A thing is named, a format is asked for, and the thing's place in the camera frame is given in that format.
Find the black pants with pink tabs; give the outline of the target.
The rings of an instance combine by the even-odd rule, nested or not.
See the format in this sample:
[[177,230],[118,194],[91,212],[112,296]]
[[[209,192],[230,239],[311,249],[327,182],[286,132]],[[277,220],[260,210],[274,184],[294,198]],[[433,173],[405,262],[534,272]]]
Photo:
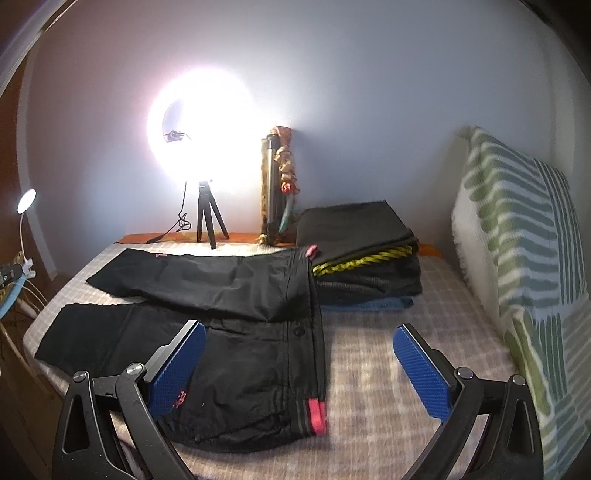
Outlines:
[[325,433],[322,315],[300,250],[242,257],[127,249],[88,282],[116,303],[63,307],[38,360],[66,374],[116,375],[197,320],[204,354],[159,419],[170,440],[249,453]]

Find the folded black garment yellow trim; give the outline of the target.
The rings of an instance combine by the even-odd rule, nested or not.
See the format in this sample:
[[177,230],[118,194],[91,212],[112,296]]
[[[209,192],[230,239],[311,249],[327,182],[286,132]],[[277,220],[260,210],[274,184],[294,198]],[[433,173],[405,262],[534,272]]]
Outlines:
[[346,307],[422,293],[419,241],[385,201],[305,210],[297,246],[311,254],[322,305]]

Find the green striped white pillow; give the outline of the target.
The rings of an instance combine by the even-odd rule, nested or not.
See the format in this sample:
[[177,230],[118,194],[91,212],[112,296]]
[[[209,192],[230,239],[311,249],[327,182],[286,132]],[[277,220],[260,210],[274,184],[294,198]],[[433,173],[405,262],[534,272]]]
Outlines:
[[544,476],[590,438],[590,296],[565,175],[474,126],[452,213],[460,265],[530,386]]

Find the blue plastic chair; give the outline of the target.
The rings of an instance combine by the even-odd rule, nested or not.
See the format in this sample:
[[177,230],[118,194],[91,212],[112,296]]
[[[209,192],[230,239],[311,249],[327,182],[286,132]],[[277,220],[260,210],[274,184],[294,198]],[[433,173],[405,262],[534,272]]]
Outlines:
[[8,295],[1,302],[0,319],[3,319],[3,317],[12,308],[12,306],[14,305],[16,300],[18,299],[18,297],[21,293],[21,290],[23,289],[24,284],[26,283],[26,280],[27,280],[27,278],[24,275],[22,275],[16,282],[13,282],[12,284],[10,284],[10,290],[8,292]]

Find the black mini tripod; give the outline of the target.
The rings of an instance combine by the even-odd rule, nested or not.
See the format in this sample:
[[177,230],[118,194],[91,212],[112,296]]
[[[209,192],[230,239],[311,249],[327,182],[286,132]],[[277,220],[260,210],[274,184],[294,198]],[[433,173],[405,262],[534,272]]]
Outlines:
[[212,250],[217,248],[213,227],[214,220],[217,221],[218,226],[221,228],[223,238],[228,240],[228,228],[225,226],[221,211],[211,193],[211,187],[207,182],[200,182],[197,198],[197,241],[200,242],[202,240],[204,229],[206,229],[208,243]]

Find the folded metal stand with cloth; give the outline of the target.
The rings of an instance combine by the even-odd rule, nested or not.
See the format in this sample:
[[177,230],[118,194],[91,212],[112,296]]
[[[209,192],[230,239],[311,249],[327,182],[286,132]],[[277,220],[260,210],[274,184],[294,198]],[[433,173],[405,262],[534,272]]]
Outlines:
[[280,246],[296,241],[294,207],[300,189],[290,150],[292,135],[290,128],[274,126],[262,141],[259,244]]

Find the white clip desk lamp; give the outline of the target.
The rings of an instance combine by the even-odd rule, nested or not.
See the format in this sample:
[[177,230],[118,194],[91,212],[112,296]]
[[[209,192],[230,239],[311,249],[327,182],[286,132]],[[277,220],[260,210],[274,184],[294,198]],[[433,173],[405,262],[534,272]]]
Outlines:
[[37,191],[34,188],[27,189],[20,197],[16,206],[16,213],[19,216],[18,237],[19,250],[17,253],[18,263],[21,265],[22,272],[27,280],[33,279],[36,276],[34,270],[34,262],[30,259],[25,250],[24,245],[24,219],[27,211],[31,208],[37,197]]

